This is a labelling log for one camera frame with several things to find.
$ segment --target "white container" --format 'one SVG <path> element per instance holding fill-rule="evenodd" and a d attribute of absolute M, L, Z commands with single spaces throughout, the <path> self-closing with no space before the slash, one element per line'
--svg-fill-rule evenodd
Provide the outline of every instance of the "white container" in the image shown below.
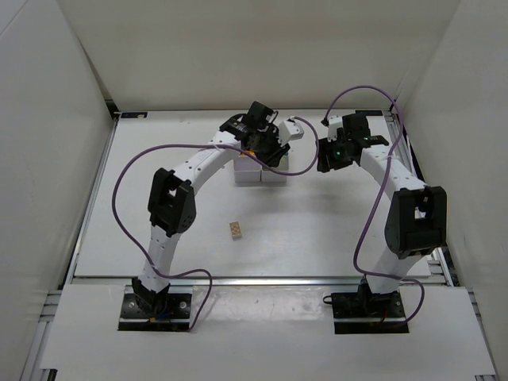
<path fill-rule="evenodd" d="M 250 157 L 240 155 L 233 160 L 235 183 L 258 183 L 261 181 L 261 165 Z"/>
<path fill-rule="evenodd" d="M 286 154 L 280 160 L 279 166 L 274 168 L 280 172 L 288 172 L 289 171 L 289 156 Z M 261 182 L 262 183 L 286 183 L 287 176 L 277 175 L 268 169 L 263 168 L 261 171 Z"/>

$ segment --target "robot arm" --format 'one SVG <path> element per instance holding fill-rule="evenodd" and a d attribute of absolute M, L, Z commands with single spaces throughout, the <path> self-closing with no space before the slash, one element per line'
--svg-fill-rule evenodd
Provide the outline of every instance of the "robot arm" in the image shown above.
<path fill-rule="evenodd" d="M 161 168 L 154 174 L 148 201 L 152 225 L 148 254 L 158 272 L 169 274 L 178 241 L 196 218 L 194 196 L 210 177 L 240 155 L 240 149 L 253 151 L 258 160 L 277 167 L 290 149 L 289 141 L 303 137 L 303 128 L 293 119 L 273 125 L 273 114 L 272 109 L 254 102 L 240 121 L 231 117 L 215 133 L 209 142 L 215 149 L 198 151 L 172 170 Z M 166 308 L 169 285 L 169 279 L 158 276 L 145 261 L 140 276 L 133 279 L 137 305 L 146 314 L 157 316 Z"/>
<path fill-rule="evenodd" d="M 320 140 L 317 169 L 327 172 L 356 162 L 383 183 L 389 147 L 381 136 L 371 136 L 368 120 L 353 114 L 329 119 L 329 134 Z M 387 246 L 372 271 L 402 279 L 423 256 L 442 246 L 446 238 L 446 193 L 429 187 L 392 157 L 385 195 L 391 200 L 385 225 Z M 399 280 L 367 275 L 372 294 L 390 294 Z"/>

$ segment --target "white table surface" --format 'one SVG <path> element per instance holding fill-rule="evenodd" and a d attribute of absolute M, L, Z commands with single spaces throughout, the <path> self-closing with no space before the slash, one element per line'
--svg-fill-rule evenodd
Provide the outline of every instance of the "white table surface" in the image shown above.
<path fill-rule="evenodd" d="M 204 287 L 194 293 L 193 307 Z M 67 285 L 41 362 L 60 380 L 474 381 L 494 369 L 460 288 L 426 287 L 406 334 L 335 335 L 320 287 L 215 287 L 192 333 L 117 331 L 122 286 Z M 417 287 L 401 287 L 406 312 Z"/>
<path fill-rule="evenodd" d="M 333 114 L 350 114 L 336 110 Z M 81 277 L 139 275 L 144 257 L 123 235 L 111 212 L 111 193 L 125 164 L 145 148 L 164 143 L 206 143 L 234 111 L 149 112 L 145 119 L 120 119 L 75 271 Z M 320 137 L 323 110 L 281 111 L 307 118 Z M 373 134 L 390 135 L 384 117 L 369 117 Z M 171 169 L 193 154 L 190 149 L 151 153 L 134 164 L 119 190 L 118 212 L 127 228 L 148 244 L 148 194 L 154 172 Z M 291 142 L 290 170 L 303 169 L 314 154 L 313 135 Z M 197 218 L 179 242 L 171 273 L 204 267 L 215 276 L 291 277 L 358 276 L 352 254 L 379 185 L 356 165 L 322 174 L 313 169 L 289 178 L 283 187 L 238 187 L 229 163 L 200 190 Z M 385 245 L 383 228 L 389 208 L 379 206 L 360 254 L 370 269 Z M 240 222 L 243 237 L 233 241 L 229 223 Z M 411 269 L 429 276 L 425 260 Z"/>

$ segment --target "white wall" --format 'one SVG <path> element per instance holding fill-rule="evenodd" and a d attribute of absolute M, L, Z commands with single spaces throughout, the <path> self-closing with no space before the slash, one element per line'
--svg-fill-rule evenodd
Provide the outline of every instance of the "white wall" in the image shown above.
<path fill-rule="evenodd" d="M 0 3 L 0 68 L 0 379 L 15 380 L 112 122 L 54 0 Z"/>
<path fill-rule="evenodd" d="M 234 110 L 403 101 L 459 0 L 59 2 L 121 110 Z"/>
<path fill-rule="evenodd" d="M 508 2 L 462 1 L 406 111 L 425 179 L 448 192 L 448 243 L 508 379 Z"/>

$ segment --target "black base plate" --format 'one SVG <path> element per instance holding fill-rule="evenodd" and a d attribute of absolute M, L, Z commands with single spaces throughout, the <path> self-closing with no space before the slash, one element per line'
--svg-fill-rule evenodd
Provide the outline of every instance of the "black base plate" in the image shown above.
<path fill-rule="evenodd" d="M 404 318 L 404 305 L 398 292 L 390 296 L 386 308 L 373 314 L 366 314 L 360 305 L 356 292 L 332 294 L 333 324 L 336 335 L 363 333 L 408 333 L 406 323 L 386 321 L 391 318 Z M 368 318 L 371 321 L 351 321 Z"/>
<path fill-rule="evenodd" d="M 140 310 L 134 294 L 125 294 L 121 304 L 119 331 L 185 332 L 189 329 L 192 294 L 167 294 L 168 308 L 155 321 Z"/>

